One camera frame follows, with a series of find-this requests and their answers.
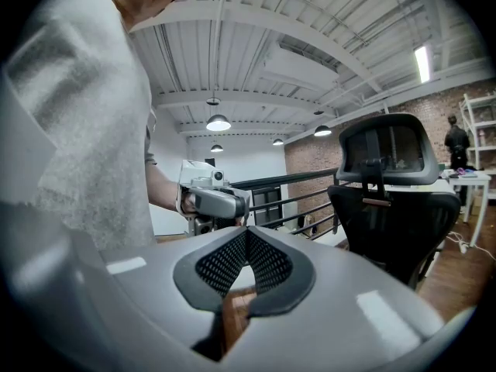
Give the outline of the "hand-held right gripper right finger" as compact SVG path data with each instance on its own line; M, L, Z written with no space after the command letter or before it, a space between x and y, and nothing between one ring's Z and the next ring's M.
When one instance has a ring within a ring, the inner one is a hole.
M261 229L315 268L289 313L252 318L222 359L226 371L370 371L410 353L443 326L415 291L354 253Z

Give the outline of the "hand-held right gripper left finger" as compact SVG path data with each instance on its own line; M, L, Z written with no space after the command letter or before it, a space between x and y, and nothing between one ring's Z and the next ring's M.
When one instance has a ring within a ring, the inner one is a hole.
M125 293L153 322L187 348L221 360L227 348L224 300L231 290L248 285L243 229L101 255Z

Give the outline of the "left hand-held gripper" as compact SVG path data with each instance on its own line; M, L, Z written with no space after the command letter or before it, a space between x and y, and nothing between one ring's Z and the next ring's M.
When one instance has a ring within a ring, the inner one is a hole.
M188 222L188 236L209 233L215 219L237 219L250 213L250 193L228 188L224 172L205 162L183 160L177 182L177 211ZM185 192L195 196L195 214L186 215L181 209Z

